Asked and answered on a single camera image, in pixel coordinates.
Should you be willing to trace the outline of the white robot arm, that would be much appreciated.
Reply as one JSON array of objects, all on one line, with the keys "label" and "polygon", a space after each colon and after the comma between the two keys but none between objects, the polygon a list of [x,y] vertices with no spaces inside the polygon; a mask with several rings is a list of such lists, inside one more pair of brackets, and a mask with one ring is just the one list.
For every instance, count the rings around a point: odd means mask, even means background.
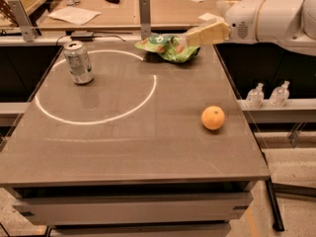
[{"label": "white robot arm", "polygon": [[316,0],[218,1],[219,15],[183,35],[187,46],[274,43],[316,55]]}]

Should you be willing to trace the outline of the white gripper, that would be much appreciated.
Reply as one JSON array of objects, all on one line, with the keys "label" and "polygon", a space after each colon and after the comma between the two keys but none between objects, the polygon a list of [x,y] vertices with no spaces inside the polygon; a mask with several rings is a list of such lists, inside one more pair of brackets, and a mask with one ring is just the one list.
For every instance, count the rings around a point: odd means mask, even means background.
[{"label": "white gripper", "polygon": [[188,46],[218,44],[225,40],[234,43],[256,43],[260,9],[266,0],[218,1],[221,17],[211,18],[188,30]]}]

